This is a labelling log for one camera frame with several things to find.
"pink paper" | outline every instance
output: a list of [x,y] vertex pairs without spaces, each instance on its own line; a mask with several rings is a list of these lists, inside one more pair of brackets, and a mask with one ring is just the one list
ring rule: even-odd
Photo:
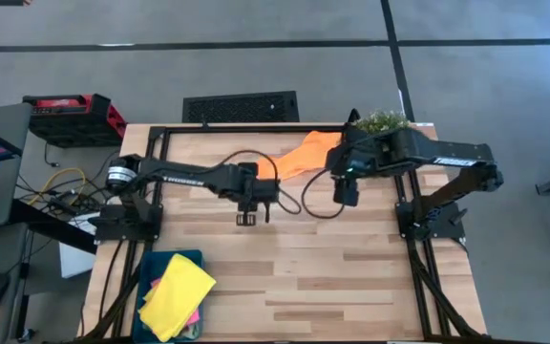
[[[155,279],[154,281],[150,282],[150,286],[152,288],[154,288],[155,286],[157,286],[158,284],[160,283],[160,278],[157,278]],[[186,321],[186,326],[188,325],[192,325],[194,323],[196,323],[197,321],[199,321],[199,319],[201,319],[199,317],[199,310],[195,310],[192,315],[190,315],[190,318],[188,319],[188,321]]]

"wooden tabletop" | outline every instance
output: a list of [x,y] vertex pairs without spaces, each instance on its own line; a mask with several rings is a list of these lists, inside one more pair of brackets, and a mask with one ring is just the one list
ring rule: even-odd
[[[416,127],[436,138],[433,125]],[[129,125],[120,154],[143,156],[149,128]],[[174,134],[167,160],[209,166],[241,149],[282,156],[298,147],[305,135]],[[233,162],[258,158],[241,155]],[[314,173],[283,181],[282,189],[298,200]],[[424,194],[448,181],[441,167],[424,167],[417,173]],[[206,189],[165,185],[164,219],[154,250],[198,248],[206,271],[217,280],[204,301],[201,339],[421,339],[407,248],[398,235],[393,210],[397,201],[393,179],[358,183],[359,205],[346,208],[334,220],[317,220],[305,212],[294,216],[273,205],[271,223],[264,224],[264,209],[259,208],[258,225],[253,227],[235,226],[236,205]],[[325,214],[338,209],[332,202],[332,187],[326,174],[309,189],[307,205]],[[484,333],[466,253],[448,239],[433,240],[433,245],[443,291],[468,323]],[[115,242],[105,243],[96,253],[84,306],[86,332],[96,324],[115,247]],[[125,250],[126,244],[114,265],[105,311],[119,290]],[[136,263],[141,252],[139,246]],[[434,301],[427,290],[426,294],[433,332],[439,333]],[[123,335],[130,333],[135,298],[133,294],[126,308]]]

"yellow cloth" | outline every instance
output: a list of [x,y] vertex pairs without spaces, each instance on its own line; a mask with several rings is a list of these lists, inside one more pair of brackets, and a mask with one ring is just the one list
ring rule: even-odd
[[159,285],[148,292],[139,318],[165,342],[177,336],[216,281],[192,261],[175,254]]

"white paper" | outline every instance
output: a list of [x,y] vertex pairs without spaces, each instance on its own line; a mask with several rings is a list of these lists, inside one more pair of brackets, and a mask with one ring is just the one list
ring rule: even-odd
[[[77,216],[75,217],[75,221],[71,220],[69,224],[95,235],[95,226],[86,220],[98,215],[99,213],[96,212]],[[93,268],[93,264],[95,263],[94,254],[61,243],[58,243],[58,247],[60,249],[61,276],[63,278],[70,278]]]

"yellow cable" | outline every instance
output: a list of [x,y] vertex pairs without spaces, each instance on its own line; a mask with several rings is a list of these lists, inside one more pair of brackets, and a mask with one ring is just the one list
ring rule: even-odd
[[82,185],[80,186],[80,190],[77,192],[77,195],[78,196],[75,196],[75,198],[71,201],[71,204],[73,204],[77,198],[79,197],[79,194],[82,193],[82,190],[84,189],[84,185],[86,185],[86,176],[84,175],[84,171],[82,171],[81,169],[79,168],[65,168],[65,169],[62,169],[56,173],[54,173],[49,179],[48,181],[44,184],[44,186],[42,186],[42,189],[39,191],[39,194],[38,195],[35,195],[35,197],[33,197],[29,202],[28,202],[28,205],[33,205],[35,202],[37,202],[37,200],[44,194],[44,192],[46,190],[48,190],[48,188],[50,187],[50,184],[54,182],[54,180],[60,176],[60,175],[63,175],[65,173],[68,173],[68,172],[77,172],[80,174],[80,176],[82,176]]

